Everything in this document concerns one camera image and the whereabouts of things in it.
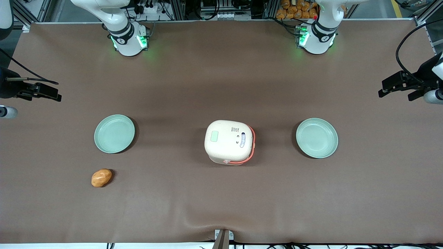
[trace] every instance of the electronic equipment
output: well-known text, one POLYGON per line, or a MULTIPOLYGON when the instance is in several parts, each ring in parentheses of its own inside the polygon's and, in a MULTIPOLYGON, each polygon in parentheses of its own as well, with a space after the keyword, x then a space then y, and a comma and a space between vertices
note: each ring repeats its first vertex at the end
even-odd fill
POLYGON ((402 70, 384 79, 381 82, 383 88, 378 91, 378 96, 384 97, 396 91, 415 90, 408 94, 409 101, 423 97, 429 104, 443 105, 442 79, 443 55, 440 52, 421 64, 417 72, 412 75, 402 70))
POLYGON ((91 12, 103 22, 110 33, 114 47, 124 56, 134 56, 148 48, 149 29, 135 21, 129 21, 120 8, 130 0, 71 0, 71 2, 91 12))
POLYGON ((252 158, 255 132, 243 123, 227 120, 212 122, 205 135, 209 158, 224 165, 241 165, 252 158))
POLYGON ((344 17, 341 5, 360 4, 368 0, 316 0, 318 18, 301 24, 298 46, 311 54, 323 54, 333 44, 338 26, 344 17))

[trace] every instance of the plate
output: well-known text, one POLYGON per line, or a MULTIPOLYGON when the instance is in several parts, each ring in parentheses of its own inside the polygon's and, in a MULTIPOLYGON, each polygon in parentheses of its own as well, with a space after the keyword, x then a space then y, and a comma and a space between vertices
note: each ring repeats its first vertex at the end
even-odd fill
POLYGON ((325 158, 332 155, 338 146, 334 127, 320 118, 303 121, 295 134, 300 149, 308 156, 325 158))
POLYGON ((95 129, 94 142, 106 153, 117 153, 126 149, 134 139, 136 128, 125 115, 111 115, 103 119, 95 129))

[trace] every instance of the table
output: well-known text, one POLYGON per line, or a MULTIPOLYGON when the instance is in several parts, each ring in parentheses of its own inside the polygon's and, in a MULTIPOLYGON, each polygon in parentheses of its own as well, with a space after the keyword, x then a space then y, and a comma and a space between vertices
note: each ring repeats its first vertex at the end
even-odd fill
MULTIPOLYGON (((0 120, 0 242, 205 241, 219 228, 248 243, 439 242, 442 106, 377 95, 414 26, 344 21, 311 55, 272 21, 159 23, 149 51, 128 58, 98 24, 32 25, 14 57, 59 81, 63 99, 1 100, 19 116, 0 120), (137 138, 105 154, 93 133, 117 113, 137 138), (297 148, 310 117, 337 130, 329 158, 297 148), (205 153, 218 119, 255 129, 244 166, 205 153), (101 168, 116 177, 94 188, 101 168)), ((400 54, 411 71, 432 56, 424 30, 400 54)))

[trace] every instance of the metal frame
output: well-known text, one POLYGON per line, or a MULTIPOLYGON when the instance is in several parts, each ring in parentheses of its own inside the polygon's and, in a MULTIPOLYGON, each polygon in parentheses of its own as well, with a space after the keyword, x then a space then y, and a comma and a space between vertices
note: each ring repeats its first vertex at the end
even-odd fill
POLYGON ((351 18, 351 16, 355 13, 355 10, 357 10, 358 6, 359 6, 359 4, 353 4, 353 5, 349 8, 349 10, 348 10, 348 14, 346 15, 345 18, 346 18, 346 19, 351 18))
POLYGON ((443 5, 443 0, 435 0, 428 5, 425 11, 417 17, 417 24, 421 25, 426 22, 426 20, 433 15, 441 6, 443 5))
POLYGON ((12 9, 14 12, 14 17, 23 24, 23 27, 29 29, 32 23, 43 22, 48 13, 48 7, 51 4, 52 0, 43 0, 43 4, 40 8, 39 14, 36 17, 34 14, 29 11, 25 5, 23 5, 18 0, 14 0, 12 4, 12 9))
POLYGON ((28 28, 31 26, 31 23, 36 23, 39 20, 35 15, 33 15, 21 2, 18 0, 14 0, 12 5, 12 9, 14 12, 14 16, 18 19, 23 26, 28 28))
POLYGON ((263 11, 263 18, 275 17, 279 8, 280 0, 269 0, 268 5, 265 7, 265 11, 263 11))
POLYGON ((185 0, 171 0, 171 8, 174 15, 174 20, 182 21, 185 19, 185 0))

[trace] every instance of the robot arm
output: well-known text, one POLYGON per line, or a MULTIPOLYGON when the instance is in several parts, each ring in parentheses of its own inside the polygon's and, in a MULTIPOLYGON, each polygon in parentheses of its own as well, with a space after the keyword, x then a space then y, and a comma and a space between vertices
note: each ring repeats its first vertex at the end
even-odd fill
POLYGON ((5 39, 12 31, 14 19, 11 2, 12 0, 0 1, 0 41, 5 39))
POLYGON ((332 46, 335 33, 344 17, 341 5, 360 4, 369 0, 316 0, 320 6, 318 19, 306 27, 305 34, 299 38, 299 46, 311 54, 323 54, 332 46))
POLYGON ((124 56, 134 56, 148 48, 149 30, 137 22, 131 22, 121 7, 130 0, 71 0, 100 19, 111 34, 114 47, 124 56))
POLYGON ((443 105, 443 93, 440 88, 443 79, 443 55, 438 55, 421 64, 411 77, 405 71, 399 71, 382 81, 383 89, 378 91, 384 97, 396 91, 415 90, 408 94, 409 101, 423 97, 429 104, 443 105))

